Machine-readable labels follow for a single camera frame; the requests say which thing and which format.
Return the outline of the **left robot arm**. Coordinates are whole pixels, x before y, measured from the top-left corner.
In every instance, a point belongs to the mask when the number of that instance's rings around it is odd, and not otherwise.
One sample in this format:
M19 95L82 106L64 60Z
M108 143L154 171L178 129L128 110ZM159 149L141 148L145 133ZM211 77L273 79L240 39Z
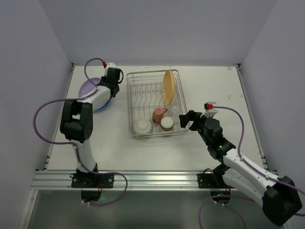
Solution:
M123 72L119 68L107 67L98 84L91 79L93 89L76 100L64 102L60 132L72 145L77 171L84 174L98 174L93 158L90 137L93 133L93 112L106 105L119 92Z

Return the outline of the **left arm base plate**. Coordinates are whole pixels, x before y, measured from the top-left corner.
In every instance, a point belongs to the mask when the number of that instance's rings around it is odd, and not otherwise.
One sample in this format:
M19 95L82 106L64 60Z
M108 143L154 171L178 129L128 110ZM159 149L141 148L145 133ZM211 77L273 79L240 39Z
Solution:
M113 188L114 175L70 174L72 188Z

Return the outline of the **purple plate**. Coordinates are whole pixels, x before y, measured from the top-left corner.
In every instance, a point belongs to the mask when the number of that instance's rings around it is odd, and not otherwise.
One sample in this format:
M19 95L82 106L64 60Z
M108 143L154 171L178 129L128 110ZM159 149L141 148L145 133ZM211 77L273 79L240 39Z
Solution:
M101 81L101 78L95 77L95 78L91 78L91 80L97 85L97 84ZM87 80L87 81L85 81L85 82L81 85L81 87L80 87L80 89L79 89L79 92L78 92L78 96L79 96L79 97L82 97L82 96L84 96L85 94L88 94L88 93L89 93L90 91L92 91L93 89L94 89L94 86ZM99 105L98 108L102 107L105 103L106 103L106 102L104 102L104 103L102 103L101 105Z

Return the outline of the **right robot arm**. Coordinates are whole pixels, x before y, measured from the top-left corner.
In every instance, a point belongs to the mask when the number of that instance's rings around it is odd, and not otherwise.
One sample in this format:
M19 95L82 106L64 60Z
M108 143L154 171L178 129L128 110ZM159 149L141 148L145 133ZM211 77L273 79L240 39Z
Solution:
M279 177L242 154L239 146L224 137L220 122L214 118L216 113L213 108L205 113L190 110L179 116L180 126L192 122L190 130L198 132L212 158L220 162L211 174L217 181L249 197L273 224L284 225L303 207L298 195L301 190L289 177Z

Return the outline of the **yellow plate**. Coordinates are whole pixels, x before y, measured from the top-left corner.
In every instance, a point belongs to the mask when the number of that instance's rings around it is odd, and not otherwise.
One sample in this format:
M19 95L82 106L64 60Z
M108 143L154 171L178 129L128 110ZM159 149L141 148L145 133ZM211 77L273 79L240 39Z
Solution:
M163 78L163 102L166 106L173 102L176 92L175 78L170 70L166 70Z

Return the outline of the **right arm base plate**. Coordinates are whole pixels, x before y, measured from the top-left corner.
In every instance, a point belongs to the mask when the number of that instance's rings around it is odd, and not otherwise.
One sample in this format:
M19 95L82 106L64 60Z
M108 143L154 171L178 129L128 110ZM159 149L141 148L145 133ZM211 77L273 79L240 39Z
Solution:
M224 183L223 177L214 173L199 173L197 174L198 188L209 188L209 189L222 189L227 188Z

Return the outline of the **blue plate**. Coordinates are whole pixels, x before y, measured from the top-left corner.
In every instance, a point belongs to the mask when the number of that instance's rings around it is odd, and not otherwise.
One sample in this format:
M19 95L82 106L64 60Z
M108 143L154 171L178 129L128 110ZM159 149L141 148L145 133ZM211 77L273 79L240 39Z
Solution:
M93 112L96 113L96 112L102 111L103 109L107 108L108 105L110 104L110 101L111 101L111 99L109 99L102 107L94 110Z

